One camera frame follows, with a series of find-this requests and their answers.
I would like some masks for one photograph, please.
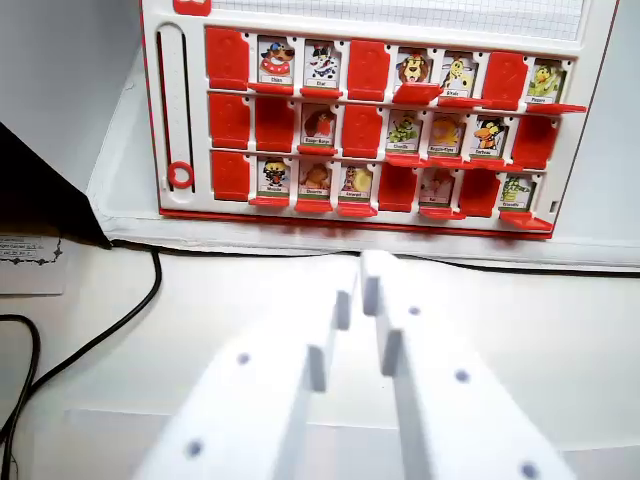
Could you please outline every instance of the cartoon character picture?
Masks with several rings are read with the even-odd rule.
[[[304,145],[333,146],[336,114],[326,105],[304,104],[302,106]]]
[[[288,196],[289,167],[280,157],[258,157],[258,195]]]
[[[500,195],[500,210],[529,211],[535,182],[530,177],[508,176]]]
[[[304,84],[307,87],[337,88],[340,54],[333,42],[308,40],[304,47]]]
[[[259,76],[263,83],[293,83],[293,57],[295,50],[287,45],[286,39],[278,37],[258,37]]]
[[[427,150],[442,155],[460,154],[465,127],[466,123],[456,115],[435,114]]]
[[[558,61],[536,60],[527,90],[528,103],[554,103],[558,100],[565,77],[561,65]]]
[[[373,173],[366,167],[343,166],[342,189],[338,200],[347,202],[368,201],[371,196]]]
[[[425,170],[420,185],[420,206],[448,207],[453,193],[455,178],[446,168]]]
[[[396,70],[395,86],[400,88],[403,83],[427,83],[431,70],[431,61],[427,60],[425,50],[414,50],[410,48],[400,48],[398,50],[398,61]]]
[[[477,130],[473,132],[475,145],[469,153],[482,157],[500,157],[504,147],[507,127],[499,118],[478,118]]]
[[[331,170],[324,163],[300,162],[298,196],[326,200],[331,189]]]
[[[446,52],[440,74],[444,97],[470,97],[478,64],[471,54]]]
[[[415,112],[392,110],[389,116],[387,150],[398,152],[416,152],[420,143],[422,121]]]

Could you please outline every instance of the printed label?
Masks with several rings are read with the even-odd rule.
[[[307,87],[338,88],[341,55],[333,42],[307,40],[304,46],[304,84]]]
[[[371,197],[373,172],[366,167],[342,166],[338,200],[368,202]]]
[[[288,197],[291,179],[282,157],[258,157],[258,195]]]
[[[331,170],[324,163],[300,162],[298,196],[328,200],[331,192]]]
[[[284,37],[258,37],[258,79],[262,83],[293,84],[295,50]]]

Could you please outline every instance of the red plastic tile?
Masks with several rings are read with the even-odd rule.
[[[213,195],[216,200],[246,202],[249,198],[249,163],[242,153],[211,152]]]
[[[291,152],[294,111],[289,101],[277,97],[256,98],[256,143],[258,150]]]
[[[383,42],[352,40],[347,89],[350,100],[384,100],[389,74],[389,54]]]
[[[229,28],[207,27],[205,42],[209,87],[246,90],[249,81],[249,44],[244,41],[242,34]]]
[[[247,148],[251,109],[239,95],[209,94],[209,123],[214,147]]]
[[[482,98],[491,102],[487,108],[517,110],[527,81],[527,72],[524,55],[510,52],[491,53],[482,89]]]
[[[380,210],[411,212],[417,181],[413,169],[383,164],[378,191]]]

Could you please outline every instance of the guess who game board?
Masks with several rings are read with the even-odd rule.
[[[552,234],[608,32],[142,17],[162,215],[521,238]]]

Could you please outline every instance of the screw hole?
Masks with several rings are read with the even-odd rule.
[[[531,463],[522,465],[521,471],[525,478],[538,478],[538,469]]]
[[[458,370],[456,372],[456,380],[458,380],[460,383],[468,383],[469,378],[469,374],[466,370]]]
[[[187,445],[187,456],[194,458],[202,453],[202,442],[200,440],[193,440]]]
[[[251,357],[248,353],[241,353],[240,355],[238,355],[238,363],[240,365],[246,365],[247,363],[249,363],[249,360],[251,360]]]

